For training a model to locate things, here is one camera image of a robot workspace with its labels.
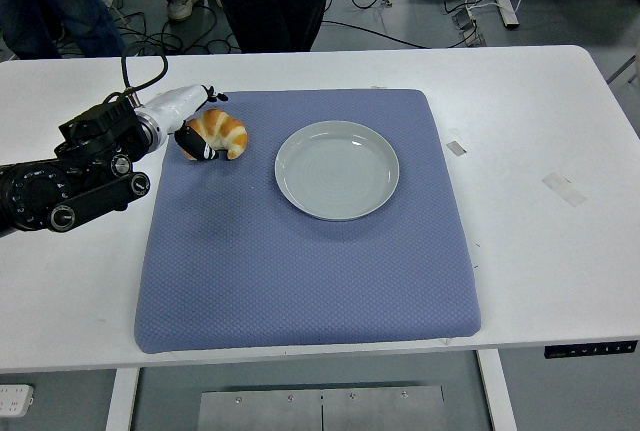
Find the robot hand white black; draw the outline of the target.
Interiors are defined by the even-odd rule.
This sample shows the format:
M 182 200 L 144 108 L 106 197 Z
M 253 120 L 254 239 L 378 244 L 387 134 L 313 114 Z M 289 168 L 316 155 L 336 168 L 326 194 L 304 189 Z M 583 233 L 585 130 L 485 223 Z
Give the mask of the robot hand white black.
M 204 133 L 196 132 L 186 121 L 206 103 L 227 100 L 226 95 L 217 93 L 213 87 L 193 85 L 167 91 L 137 106 L 135 113 L 147 140 L 147 152 L 158 150 L 173 135 L 191 158 L 216 159 L 217 152 L 206 143 Z

